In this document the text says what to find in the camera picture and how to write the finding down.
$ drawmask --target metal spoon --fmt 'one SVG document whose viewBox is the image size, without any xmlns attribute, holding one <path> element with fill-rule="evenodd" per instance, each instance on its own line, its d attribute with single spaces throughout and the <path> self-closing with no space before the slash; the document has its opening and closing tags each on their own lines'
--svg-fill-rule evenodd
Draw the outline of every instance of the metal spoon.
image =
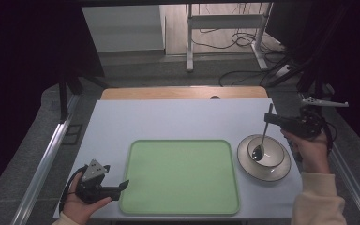
<svg viewBox="0 0 360 225">
<path fill-rule="evenodd" d="M 271 113 L 273 111 L 273 103 L 270 104 L 270 108 L 268 109 L 268 113 Z M 265 138 L 265 133 L 267 132 L 267 128 L 268 128 L 268 122 L 265 123 L 265 128 L 264 128 L 264 133 L 262 134 L 262 143 L 257 145 L 255 147 L 255 149 L 252 152 L 252 158 L 255 161 L 260 161 L 262 160 L 263 156 L 264 156 L 264 138 Z"/>
</svg>

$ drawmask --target beige sleeve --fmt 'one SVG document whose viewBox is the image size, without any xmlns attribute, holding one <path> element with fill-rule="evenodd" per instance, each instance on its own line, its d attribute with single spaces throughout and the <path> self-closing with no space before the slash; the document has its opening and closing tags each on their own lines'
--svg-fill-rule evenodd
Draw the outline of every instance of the beige sleeve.
<svg viewBox="0 0 360 225">
<path fill-rule="evenodd" d="M 79 225 L 78 223 L 72 221 L 67 217 L 63 212 L 60 213 L 60 218 L 54 222 L 52 225 Z"/>
<path fill-rule="evenodd" d="M 336 191 L 335 176 L 302 172 L 303 191 L 294 201 L 292 225 L 347 224 L 344 199 Z"/>
</svg>

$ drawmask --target gray floor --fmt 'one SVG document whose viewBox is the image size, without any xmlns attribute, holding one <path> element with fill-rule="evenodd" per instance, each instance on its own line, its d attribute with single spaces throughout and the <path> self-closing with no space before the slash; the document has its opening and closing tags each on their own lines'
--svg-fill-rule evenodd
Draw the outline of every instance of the gray floor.
<svg viewBox="0 0 360 225">
<path fill-rule="evenodd" d="M 185 57 L 168 57 L 162 54 L 101 55 L 104 66 L 105 83 L 117 87 L 143 86 L 190 86 L 190 85 L 218 85 L 218 78 L 226 72 L 234 70 L 256 70 L 257 62 L 252 54 L 237 55 L 199 55 L 195 59 L 195 70 L 186 73 Z M 230 85 L 258 85 L 263 75 L 254 73 L 238 73 L 223 79 L 223 83 Z M 300 98 L 295 84 L 298 77 L 267 89 L 273 99 L 277 112 L 282 115 L 296 115 L 300 106 Z M 71 144 L 74 139 L 67 136 L 60 146 L 48 178 L 41 190 L 37 203 L 27 224 L 51 224 L 53 211 L 65 185 L 72 163 L 82 142 L 91 113 L 103 89 L 94 83 L 82 79 L 83 94 L 76 108 L 71 125 L 82 125 L 80 139 Z M 59 102 L 57 85 L 45 91 L 41 98 L 42 106 L 33 126 L 30 128 L 22 145 L 0 178 L 0 224 L 9 224 L 19 206 L 23 194 L 43 156 L 59 120 Z M 360 183 L 360 139 L 336 111 L 324 111 L 327 120 L 333 123 L 339 132 L 337 145 L 352 168 L 352 172 Z M 338 169 L 331 165 L 337 175 L 338 194 L 345 198 L 344 215 L 349 224 L 360 224 L 360 212 L 354 203 L 353 196 L 338 175 Z M 118 221 L 117 224 L 141 224 L 135 222 Z M 110 221 L 91 221 L 89 224 L 113 224 Z M 161 224 L 148 222 L 143 224 Z M 217 224 L 207 222 L 177 222 L 173 224 Z M 251 225 L 290 224 L 289 218 L 253 219 Z"/>
</svg>

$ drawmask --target green tray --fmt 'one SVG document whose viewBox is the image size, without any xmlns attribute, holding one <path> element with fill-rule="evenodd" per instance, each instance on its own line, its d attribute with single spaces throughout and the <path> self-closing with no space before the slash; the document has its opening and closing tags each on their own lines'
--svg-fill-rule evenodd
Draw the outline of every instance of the green tray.
<svg viewBox="0 0 360 225">
<path fill-rule="evenodd" d="M 127 214 L 233 215 L 239 210 L 230 145 L 222 140 L 140 140 L 130 147 Z"/>
</svg>

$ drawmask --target black strap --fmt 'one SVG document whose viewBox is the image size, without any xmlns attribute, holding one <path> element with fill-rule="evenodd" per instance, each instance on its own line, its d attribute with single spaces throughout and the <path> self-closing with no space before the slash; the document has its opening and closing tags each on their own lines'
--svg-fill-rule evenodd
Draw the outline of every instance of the black strap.
<svg viewBox="0 0 360 225">
<path fill-rule="evenodd" d="M 84 165 L 84 167 L 78 169 L 74 174 L 71 175 L 71 178 L 69 178 L 67 184 L 66 184 L 66 187 L 64 187 L 64 190 L 63 190 L 63 194 L 61 195 L 61 198 L 60 198 L 60 203 L 58 205 L 58 212 L 61 213 L 64 209 L 64 203 L 66 203 L 66 199 L 67 199 L 67 196 L 68 196 L 68 191 L 69 191 L 69 186 L 71 185 L 72 181 L 74 180 L 75 176 L 79 173 L 79 172 L 82 172 L 84 173 L 87 169 L 87 165 Z"/>
</svg>

